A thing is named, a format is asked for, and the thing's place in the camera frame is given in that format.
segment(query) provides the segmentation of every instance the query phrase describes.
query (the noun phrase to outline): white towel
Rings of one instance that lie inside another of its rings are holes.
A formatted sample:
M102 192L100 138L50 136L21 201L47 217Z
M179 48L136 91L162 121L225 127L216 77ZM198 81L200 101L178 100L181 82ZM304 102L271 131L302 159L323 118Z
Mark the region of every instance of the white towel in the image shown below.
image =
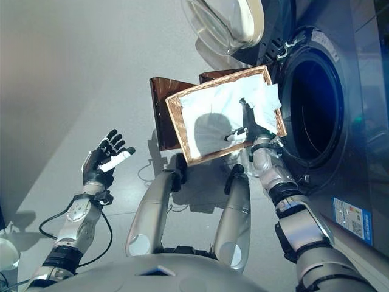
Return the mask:
M277 133L274 111L281 107L277 84L267 85L261 74L198 90L180 99L192 158L230 148L246 139L242 134L238 140L224 140L243 125L239 103L242 98L253 108L255 122Z

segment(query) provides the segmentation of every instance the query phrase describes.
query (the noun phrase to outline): metal arm segment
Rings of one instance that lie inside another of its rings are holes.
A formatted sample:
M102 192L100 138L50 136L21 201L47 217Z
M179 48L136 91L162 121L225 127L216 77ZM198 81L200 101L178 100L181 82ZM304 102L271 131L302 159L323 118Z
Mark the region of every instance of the metal arm segment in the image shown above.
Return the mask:
M95 226L105 203L103 198L100 202L93 199L104 191L104 186L97 182L83 187L82 195L76 196L66 213L65 224L53 249L31 277L26 290L40 290L75 275L82 256L93 242Z
M296 291L375 291L340 251L331 231L284 167L268 137L252 148L254 167L274 203L275 231L288 260L297 264Z

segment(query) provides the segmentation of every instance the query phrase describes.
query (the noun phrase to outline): brown basket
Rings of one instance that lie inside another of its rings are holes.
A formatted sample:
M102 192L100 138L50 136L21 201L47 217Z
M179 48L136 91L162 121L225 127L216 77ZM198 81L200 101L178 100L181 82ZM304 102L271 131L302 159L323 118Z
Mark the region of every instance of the brown basket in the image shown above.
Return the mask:
M214 79L212 81L205 82L203 84L188 88L186 90L183 90L183 91L180 91L176 94L173 94L172 96L169 96L166 99L166 103L168 106L171 121L173 122L174 130L176 131L178 141L180 142L182 151L184 153L185 160L187 161L188 165L200 164L204 161L208 161L211 159L215 159L215 158L227 155L227 154L234 152L236 150L251 146L252 143L243 142L240 144L236 144L236 145L234 145L228 149L225 149L225 150L220 150L220 151L213 152L213 153L210 153L207 155L203 155L199 158L192 158L190 156L188 139L187 139L187 132L185 129L184 120L182 118L182 105L180 102L180 98L183 96L186 96L189 93L197 91L197 90L218 86L222 83L234 82L234 81L237 81L237 79L240 79L242 77L248 77L248 76L257 75L257 74L262 74L264 77L264 80L267 82L268 85L272 84L272 80L270 79L270 75L269 75L269 71L267 70L267 67L266 66L258 66L258 67L250 68L250 69L240 71L237 73L233 73L230 75L226 75L224 77L220 77L220 78ZM279 136L279 137L286 136L285 124L284 124L280 109L275 110L275 117L277 120L277 130L278 130L277 136Z

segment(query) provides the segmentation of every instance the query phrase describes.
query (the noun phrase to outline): washing machine drum opening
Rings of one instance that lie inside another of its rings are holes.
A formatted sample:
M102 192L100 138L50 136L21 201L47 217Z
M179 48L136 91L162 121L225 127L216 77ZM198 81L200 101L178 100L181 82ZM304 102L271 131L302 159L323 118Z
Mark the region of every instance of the washing machine drum opening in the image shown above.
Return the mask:
M339 78L330 61L317 54L297 58L288 71L281 95L289 120L287 146L320 166L331 157L342 129Z

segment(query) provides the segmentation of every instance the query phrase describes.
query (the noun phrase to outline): qr code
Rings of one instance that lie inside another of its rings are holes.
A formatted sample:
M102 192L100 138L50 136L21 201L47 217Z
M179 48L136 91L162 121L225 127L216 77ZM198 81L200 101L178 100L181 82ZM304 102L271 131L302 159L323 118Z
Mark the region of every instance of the qr code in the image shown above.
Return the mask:
M355 222L355 221L351 221L351 223L353 224L353 232L361 237L363 237L363 234L362 234L362 225Z

